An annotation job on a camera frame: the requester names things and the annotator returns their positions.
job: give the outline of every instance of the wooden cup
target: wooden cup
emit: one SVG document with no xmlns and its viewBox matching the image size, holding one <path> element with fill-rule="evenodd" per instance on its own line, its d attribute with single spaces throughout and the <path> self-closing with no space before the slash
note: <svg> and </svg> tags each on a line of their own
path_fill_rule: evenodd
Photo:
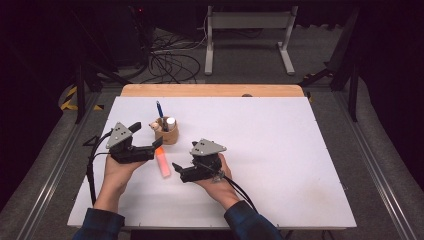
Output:
<svg viewBox="0 0 424 240">
<path fill-rule="evenodd" d="M 156 122 L 162 127 L 162 131 L 155 131 L 155 139 L 163 137 L 164 145 L 172 145 L 175 144 L 178 140 L 178 123 L 175 120 L 175 126 L 168 132 L 163 131 L 163 122 L 161 118 L 156 119 Z"/>
</svg>

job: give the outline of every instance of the small bottle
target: small bottle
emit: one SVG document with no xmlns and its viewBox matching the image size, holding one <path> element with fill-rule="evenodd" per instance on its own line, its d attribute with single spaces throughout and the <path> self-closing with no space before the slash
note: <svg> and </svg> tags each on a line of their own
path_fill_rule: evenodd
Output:
<svg viewBox="0 0 424 240">
<path fill-rule="evenodd" d="M 167 118 L 166 123 L 168 124 L 168 131 L 171 131 L 175 127 L 175 118 L 173 117 Z"/>
</svg>

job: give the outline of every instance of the sleeve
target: sleeve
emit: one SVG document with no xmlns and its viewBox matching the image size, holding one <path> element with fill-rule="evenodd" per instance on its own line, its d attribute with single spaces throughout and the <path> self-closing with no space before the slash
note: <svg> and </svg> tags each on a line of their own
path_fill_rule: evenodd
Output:
<svg viewBox="0 0 424 240">
<path fill-rule="evenodd" d="M 237 239 L 283 239 L 277 228 L 262 215 L 256 213 L 245 201 L 240 201 L 230 207 L 225 212 L 224 218 Z"/>
<path fill-rule="evenodd" d="M 82 227 L 75 233 L 73 239 L 118 239 L 124 220 L 125 218 L 119 214 L 89 208 Z"/>
</svg>

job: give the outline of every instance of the person's left hand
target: person's left hand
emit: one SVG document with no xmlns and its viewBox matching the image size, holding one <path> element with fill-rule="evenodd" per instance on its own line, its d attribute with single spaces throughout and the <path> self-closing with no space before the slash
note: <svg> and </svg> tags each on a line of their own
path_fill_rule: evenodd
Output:
<svg viewBox="0 0 424 240">
<path fill-rule="evenodd" d="M 120 164 L 108 154 L 102 188 L 94 208 L 117 212 L 119 198 L 125 192 L 133 172 L 145 162 Z"/>
<path fill-rule="evenodd" d="M 106 184 L 108 187 L 123 194 L 133 172 L 144 163 L 146 161 L 120 164 L 108 154 L 106 157 L 103 186 Z"/>
</svg>

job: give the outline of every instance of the orange marker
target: orange marker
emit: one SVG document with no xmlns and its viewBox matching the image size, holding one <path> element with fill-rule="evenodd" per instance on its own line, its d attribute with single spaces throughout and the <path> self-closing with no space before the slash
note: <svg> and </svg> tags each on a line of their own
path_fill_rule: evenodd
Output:
<svg viewBox="0 0 424 240">
<path fill-rule="evenodd" d="M 171 175 L 171 171 L 168 167 L 168 162 L 166 161 L 165 151 L 162 147 L 158 147 L 155 150 L 156 159 L 158 160 L 160 172 L 162 173 L 162 177 L 168 177 Z"/>
</svg>

